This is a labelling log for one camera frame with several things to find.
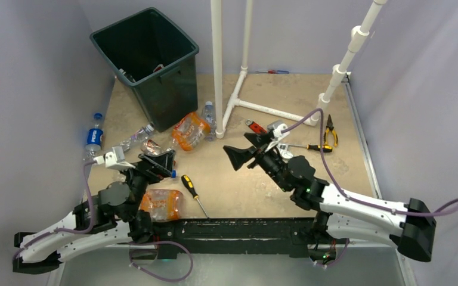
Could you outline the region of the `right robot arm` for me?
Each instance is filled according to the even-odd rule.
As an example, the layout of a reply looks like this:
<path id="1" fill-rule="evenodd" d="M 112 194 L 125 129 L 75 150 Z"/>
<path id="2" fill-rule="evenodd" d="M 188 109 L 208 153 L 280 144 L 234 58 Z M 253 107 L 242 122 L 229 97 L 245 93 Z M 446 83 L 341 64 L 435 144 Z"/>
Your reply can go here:
<path id="1" fill-rule="evenodd" d="M 223 150 L 234 170 L 243 165 L 259 166 L 290 200 L 304 210 L 327 215 L 311 226 L 312 237 L 324 243 L 329 238 L 374 241 L 395 247 L 399 253 L 419 262 L 430 262 L 436 220 L 427 205 L 416 198 L 408 202 L 380 200 L 344 189 L 315 177 L 315 169 L 304 156 L 284 159 L 276 148 L 266 150 L 268 136 L 245 133 L 252 143 L 239 149 L 228 145 Z"/>

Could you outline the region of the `red cap clear bottle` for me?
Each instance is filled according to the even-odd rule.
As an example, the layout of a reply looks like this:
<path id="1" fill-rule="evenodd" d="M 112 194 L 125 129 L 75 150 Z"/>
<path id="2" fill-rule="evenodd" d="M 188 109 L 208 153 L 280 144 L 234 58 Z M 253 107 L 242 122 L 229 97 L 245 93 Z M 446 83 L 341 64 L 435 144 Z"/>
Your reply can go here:
<path id="1" fill-rule="evenodd" d="M 158 156 L 163 153 L 162 147 L 152 139 L 144 141 L 140 146 L 140 150 L 148 156 Z"/>

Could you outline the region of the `red gold label bottle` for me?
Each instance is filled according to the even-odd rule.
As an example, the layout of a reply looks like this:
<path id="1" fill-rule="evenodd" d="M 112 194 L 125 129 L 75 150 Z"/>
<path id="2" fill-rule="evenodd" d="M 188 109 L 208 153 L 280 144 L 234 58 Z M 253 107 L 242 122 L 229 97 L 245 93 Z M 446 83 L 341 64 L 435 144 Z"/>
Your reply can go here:
<path id="1" fill-rule="evenodd" d="M 153 73 L 156 73 L 162 69 L 164 69 L 165 66 L 163 64 L 158 64 L 154 69 L 153 69 Z"/>

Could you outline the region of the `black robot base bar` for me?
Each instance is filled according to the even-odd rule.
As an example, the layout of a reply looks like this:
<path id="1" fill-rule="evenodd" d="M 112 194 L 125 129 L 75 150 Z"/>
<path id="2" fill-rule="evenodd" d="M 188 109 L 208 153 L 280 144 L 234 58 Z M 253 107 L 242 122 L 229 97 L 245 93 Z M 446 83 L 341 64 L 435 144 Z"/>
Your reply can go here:
<path id="1" fill-rule="evenodd" d="M 158 248 L 159 259 L 194 254 L 286 254 L 304 258 L 313 247 L 345 244 L 333 238 L 313 217 L 180 219 L 169 222 L 132 222 L 129 236 L 138 244 L 173 241 Z"/>

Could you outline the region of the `clear bottle white cap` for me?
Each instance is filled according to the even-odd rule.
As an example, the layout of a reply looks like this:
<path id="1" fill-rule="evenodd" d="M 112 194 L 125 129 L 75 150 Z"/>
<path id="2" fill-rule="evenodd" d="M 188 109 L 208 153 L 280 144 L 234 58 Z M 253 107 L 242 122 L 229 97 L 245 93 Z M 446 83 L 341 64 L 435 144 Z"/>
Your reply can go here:
<path id="1" fill-rule="evenodd" d="M 131 83 L 135 83 L 135 79 L 133 78 L 133 76 L 129 73 L 127 73 L 126 71 L 124 71 L 124 69 L 119 69 L 120 73 L 126 78 L 128 79 Z"/>

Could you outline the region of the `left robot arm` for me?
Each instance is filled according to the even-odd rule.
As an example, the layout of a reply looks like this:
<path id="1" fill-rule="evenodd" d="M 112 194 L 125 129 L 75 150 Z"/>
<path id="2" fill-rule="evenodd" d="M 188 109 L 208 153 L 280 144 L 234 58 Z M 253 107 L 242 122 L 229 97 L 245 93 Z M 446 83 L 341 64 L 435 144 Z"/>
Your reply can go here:
<path id="1" fill-rule="evenodd" d="M 151 184 L 173 175 L 174 150 L 159 155 L 140 154 L 139 160 L 129 163 L 121 147 L 114 147 L 97 156 L 88 165 L 103 165 L 125 176 L 87 195 L 57 223 L 39 232 L 18 232 L 12 258 L 15 273 L 38 275 L 58 267 L 80 255 L 113 244 L 140 243 L 152 240 L 154 228 L 151 215 L 140 204 Z"/>

